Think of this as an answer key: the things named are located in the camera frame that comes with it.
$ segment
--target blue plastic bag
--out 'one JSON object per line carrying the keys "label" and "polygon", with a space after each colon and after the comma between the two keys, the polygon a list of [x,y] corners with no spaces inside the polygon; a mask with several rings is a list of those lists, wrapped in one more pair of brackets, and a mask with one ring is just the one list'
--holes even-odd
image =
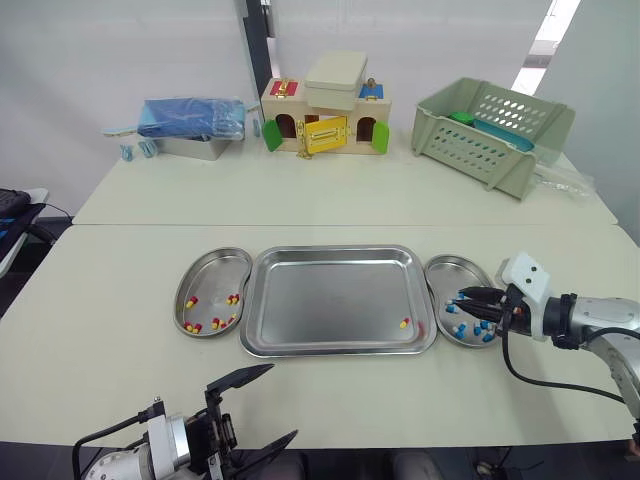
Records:
{"label": "blue plastic bag", "polygon": [[209,140],[244,138],[244,104],[221,98],[145,100],[138,134]]}

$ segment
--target stainless steel tray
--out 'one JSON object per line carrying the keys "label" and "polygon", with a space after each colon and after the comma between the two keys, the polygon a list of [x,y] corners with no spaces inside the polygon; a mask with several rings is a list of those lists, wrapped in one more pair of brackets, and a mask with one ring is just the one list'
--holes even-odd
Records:
{"label": "stainless steel tray", "polygon": [[[486,333],[484,330],[480,335],[474,334],[474,325],[478,322],[475,317],[459,309],[458,313],[446,311],[447,302],[457,298],[459,290],[465,287],[492,286],[491,280],[480,267],[464,257],[439,255],[429,260],[424,273],[435,305],[436,322],[445,337],[452,342],[474,348],[490,347],[498,343],[497,337],[483,342]],[[462,323],[466,323],[465,336],[458,339],[454,336],[453,329]]]}
{"label": "stainless steel tray", "polygon": [[[220,248],[209,252],[194,262],[187,270],[176,293],[174,321],[181,332],[191,337],[221,335],[240,322],[245,303],[244,287],[251,273],[251,257],[239,248]],[[238,295],[235,303],[230,296]],[[187,308],[189,300],[197,302]],[[219,319],[218,328],[213,327]],[[193,333],[186,330],[200,324],[202,330]]]}
{"label": "stainless steel tray", "polygon": [[272,248],[249,281],[242,344],[260,357],[420,353],[437,333],[426,288],[404,247]]}

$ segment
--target rectangular metal tray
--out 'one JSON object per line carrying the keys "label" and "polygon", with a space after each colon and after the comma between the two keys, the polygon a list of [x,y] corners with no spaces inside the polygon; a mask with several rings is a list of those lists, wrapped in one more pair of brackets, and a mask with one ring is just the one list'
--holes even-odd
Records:
{"label": "rectangular metal tray", "polygon": [[407,248],[276,247],[256,260],[241,339],[260,357],[420,353],[436,333],[420,260]]}

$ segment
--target plastic crate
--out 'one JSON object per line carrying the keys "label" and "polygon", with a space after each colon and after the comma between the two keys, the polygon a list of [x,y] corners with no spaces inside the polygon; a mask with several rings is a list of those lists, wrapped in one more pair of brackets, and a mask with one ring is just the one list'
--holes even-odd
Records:
{"label": "plastic crate", "polygon": [[[468,112],[531,140],[535,148],[521,152],[509,143],[447,118]],[[522,199],[536,162],[552,165],[575,118],[566,105],[540,100],[492,83],[462,78],[422,100],[413,124],[412,148]]]}

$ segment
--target plastic bag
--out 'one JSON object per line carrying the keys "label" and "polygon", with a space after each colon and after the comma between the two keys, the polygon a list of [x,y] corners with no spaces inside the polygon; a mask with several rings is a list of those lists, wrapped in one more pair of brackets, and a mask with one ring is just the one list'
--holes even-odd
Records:
{"label": "plastic bag", "polygon": [[145,100],[138,134],[208,141],[244,138],[244,104],[222,98],[166,98]]}
{"label": "plastic bag", "polygon": [[538,185],[567,192],[574,198],[591,197],[596,192],[593,177],[576,170],[537,164],[533,178]]}

